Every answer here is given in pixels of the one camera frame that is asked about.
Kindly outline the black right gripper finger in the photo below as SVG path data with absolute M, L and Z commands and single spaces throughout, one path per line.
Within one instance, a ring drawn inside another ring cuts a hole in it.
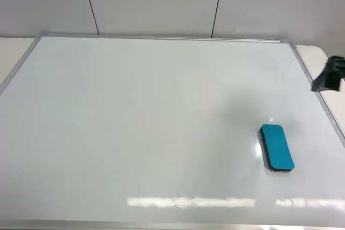
M 341 80 L 344 78 L 344 57 L 331 56 L 327 59 L 324 69 L 313 80 L 311 91 L 322 92 L 325 90 L 340 91 Z

